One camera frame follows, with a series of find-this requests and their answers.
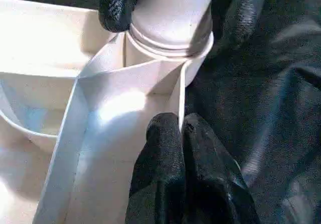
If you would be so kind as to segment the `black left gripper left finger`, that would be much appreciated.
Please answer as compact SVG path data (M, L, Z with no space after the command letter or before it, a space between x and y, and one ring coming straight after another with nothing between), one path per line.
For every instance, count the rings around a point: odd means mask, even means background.
M185 162L178 117L154 116L133 168L126 223L182 223Z

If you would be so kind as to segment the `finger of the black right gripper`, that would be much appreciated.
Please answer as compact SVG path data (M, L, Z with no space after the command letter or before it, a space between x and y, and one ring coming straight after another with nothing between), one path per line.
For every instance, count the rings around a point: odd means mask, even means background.
M212 0L214 45L208 57L238 50L253 34L265 0Z
M100 0L98 13L102 27L113 33L129 30L136 2L137 0Z

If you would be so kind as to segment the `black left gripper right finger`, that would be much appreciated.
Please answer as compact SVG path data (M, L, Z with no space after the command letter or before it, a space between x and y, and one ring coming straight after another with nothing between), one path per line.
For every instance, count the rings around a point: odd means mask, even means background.
M185 223L260 223L254 200L234 158L198 114L185 117L187 175Z

